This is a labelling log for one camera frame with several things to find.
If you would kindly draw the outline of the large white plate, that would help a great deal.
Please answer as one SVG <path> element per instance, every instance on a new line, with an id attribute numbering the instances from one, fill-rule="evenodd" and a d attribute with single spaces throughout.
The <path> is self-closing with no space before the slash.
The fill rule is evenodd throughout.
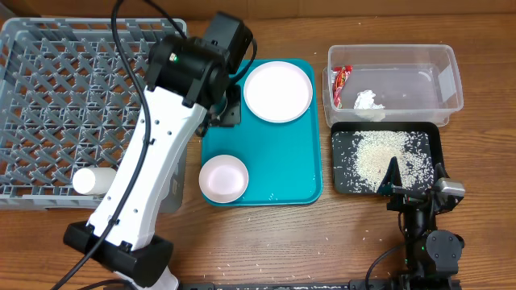
<path id="1" fill-rule="evenodd" d="M 310 107 L 313 86 L 298 66 L 271 61 L 254 68 L 243 88 L 248 109 L 258 118 L 286 123 L 300 118 Z"/>

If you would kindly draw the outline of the red snack wrapper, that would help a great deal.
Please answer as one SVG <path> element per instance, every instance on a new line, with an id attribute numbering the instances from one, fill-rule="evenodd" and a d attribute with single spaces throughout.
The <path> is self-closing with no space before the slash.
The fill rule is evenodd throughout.
<path id="1" fill-rule="evenodd" d="M 342 67 L 333 68 L 334 79 L 333 79 L 333 102 L 337 109 L 342 108 L 341 93 L 342 89 L 346 84 L 347 79 L 351 76 L 353 70 L 352 65 L 345 65 Z"/>

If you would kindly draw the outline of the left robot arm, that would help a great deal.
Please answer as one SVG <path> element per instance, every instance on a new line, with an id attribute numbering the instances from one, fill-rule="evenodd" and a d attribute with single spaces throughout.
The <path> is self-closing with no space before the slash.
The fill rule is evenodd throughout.
<path id="1" fill-rule="evenodd" d="M 177 289 L 169 270 L 173 244 L 156 236 L 160 203 L 168 195 L 175 167 L 192 135 L 218 124 L 211 113 L 226 105 L 245 71 L 239 68 L 252 33 L 215 33 L 155 43 L 139 91 L 138 123 L 114 180 L 86 222 L 75 222 L 64 243 L 83 258 L 56 284 L 61 288 L 89 259 L 117 274 L 128 289 Z"/>

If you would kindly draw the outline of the white cup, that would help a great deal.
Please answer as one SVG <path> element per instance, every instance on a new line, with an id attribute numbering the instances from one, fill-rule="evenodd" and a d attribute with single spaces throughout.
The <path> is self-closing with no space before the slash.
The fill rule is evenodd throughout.
<path id="1" fill-rule="evenodd" d="M 113 168 L 81 168 L 73 175 L 73 189 L 81 195 L 106 194 L 116 176 Z"/>

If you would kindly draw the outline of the small pink-white plate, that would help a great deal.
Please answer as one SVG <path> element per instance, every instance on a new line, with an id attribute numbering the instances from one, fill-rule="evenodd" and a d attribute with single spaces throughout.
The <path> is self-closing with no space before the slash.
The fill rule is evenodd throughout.
<path id="1" fill-rule="evenodd" d="M 240 159 L 232 155 L 217 155 L 202 166 L 198 183 L 208 200 L 226 204 L 236 201 L 245 193 L 249 173 Z"/>

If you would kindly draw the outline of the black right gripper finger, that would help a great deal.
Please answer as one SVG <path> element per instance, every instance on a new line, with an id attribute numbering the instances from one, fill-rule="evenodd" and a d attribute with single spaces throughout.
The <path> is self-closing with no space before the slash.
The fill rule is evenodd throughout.
<path id="1" fill-rule="evenodd" d="M 402 179 L 396 157 L 389 161 L 386 174 L 380 183 L 377 193 L 382 196 L 392 196 L 398 189 L 402 189 Z"/>
<path id="2" fill-rule="evenodd" d="M 445 189 L 449 175 L 447 174 L 444 166 L 441 163 L 437 163 L 434 169 L 434 184 L 433 187 L 437 189 Z"/>

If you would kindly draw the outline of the white tissue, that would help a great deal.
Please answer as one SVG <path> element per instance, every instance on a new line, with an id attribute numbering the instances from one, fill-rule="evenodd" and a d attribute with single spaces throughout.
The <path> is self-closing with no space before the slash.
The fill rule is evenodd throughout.
<path id="1" fill-rule="evenodd" d="M 376 94 L 372 90 L 365 90 L 357 94 L 354 104 L 356 110 L 380 110 L 385 107 L 382 104 L 375 103 Z"/>

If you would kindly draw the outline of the pile of rice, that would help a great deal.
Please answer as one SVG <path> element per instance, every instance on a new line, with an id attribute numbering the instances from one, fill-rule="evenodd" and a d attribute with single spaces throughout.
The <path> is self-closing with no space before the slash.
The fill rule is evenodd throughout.
<path id="1" fill-rule="evenodd" d="M 403 188 L 421 190 L 433 183 L 431 148 L 424 132 L 337 131 L 331 146 L 339 193 L 376 193 L 392 157 L 397 158 Z"/>

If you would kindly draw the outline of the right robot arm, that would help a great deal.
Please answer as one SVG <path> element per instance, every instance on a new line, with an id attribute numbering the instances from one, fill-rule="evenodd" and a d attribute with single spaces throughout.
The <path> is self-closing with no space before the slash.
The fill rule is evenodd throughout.
<path id="1" fill-rule="evenodd" d="M 397 159 L 393 157 L 377 192 L 390 198 L 387 209 L 398 213 L 398 228 L 404 242 L 387 250 L 370 266 L 365 276 L 367 289 L 459 289 L 452 277 L 459 271 L 464 239 L 440 230 L 436 216 L 452 211 L 463 199 L 465 187 L 446 173 L 442 164 L 434 169 L 434 184 L 422 191 L 402 187 Z M 390 280 L 371 282 L 374 267 L 392 253 L 404 250 L 407 270 Z"/>

